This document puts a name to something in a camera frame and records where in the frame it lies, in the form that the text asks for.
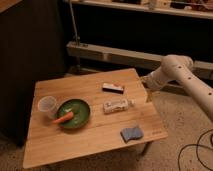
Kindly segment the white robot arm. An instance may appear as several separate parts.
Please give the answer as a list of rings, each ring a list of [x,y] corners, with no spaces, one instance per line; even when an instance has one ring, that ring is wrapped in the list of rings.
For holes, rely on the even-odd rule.
[[[145,77],[145,85],[158,91],[176,81],[213,122],[213,89],[192,73],[193,60],[183,55],[166,55],[161,65]]]

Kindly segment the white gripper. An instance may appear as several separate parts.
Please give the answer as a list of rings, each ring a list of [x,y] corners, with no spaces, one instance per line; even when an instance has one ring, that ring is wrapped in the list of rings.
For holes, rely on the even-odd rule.
[[[155,71],[152,71],[146,76],[140,77],[141,81],[143,84],[146,84],[147,88],[147,99],[146,102],[151,102],[152,101],[152,90],[160,90],[162,89],[166,82],[165,82],[165,76],[164,73],[162,72],[161,68],[156,69]]]

